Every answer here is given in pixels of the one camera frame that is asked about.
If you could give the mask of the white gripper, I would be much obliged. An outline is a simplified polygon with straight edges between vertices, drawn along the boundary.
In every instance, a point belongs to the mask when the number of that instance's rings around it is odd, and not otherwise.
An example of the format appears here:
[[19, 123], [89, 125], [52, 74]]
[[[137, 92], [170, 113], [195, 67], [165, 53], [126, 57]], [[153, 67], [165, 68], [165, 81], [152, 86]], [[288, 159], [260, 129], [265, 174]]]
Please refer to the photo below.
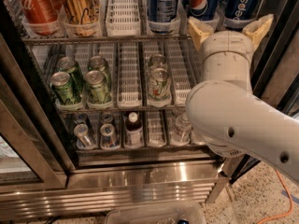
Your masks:
[[214, 34], [209, 24], [188, 18], [189, 34], [200, 54], [202, 81], [222, 80], [252, 91], [249, 70], [254, 50], [269, 32], [273, 14], [262, 16], [242, 29], [242, 34], [223, 31]]

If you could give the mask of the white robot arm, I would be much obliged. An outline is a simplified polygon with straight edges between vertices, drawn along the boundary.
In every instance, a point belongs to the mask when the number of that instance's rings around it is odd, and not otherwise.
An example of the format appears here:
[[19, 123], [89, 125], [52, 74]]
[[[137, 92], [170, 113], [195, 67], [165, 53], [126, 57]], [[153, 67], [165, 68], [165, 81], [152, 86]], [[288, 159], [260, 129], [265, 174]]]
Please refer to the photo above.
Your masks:
[[273, 19], [268, 14], [240, 32], [217, 32], [189, 18], [201, 80], [190, 90], [185, 110], [214, 153], [225, 158], [248, 154], [299, 184], [299, 121], [256, 97], [250, 83], [253, 54]]

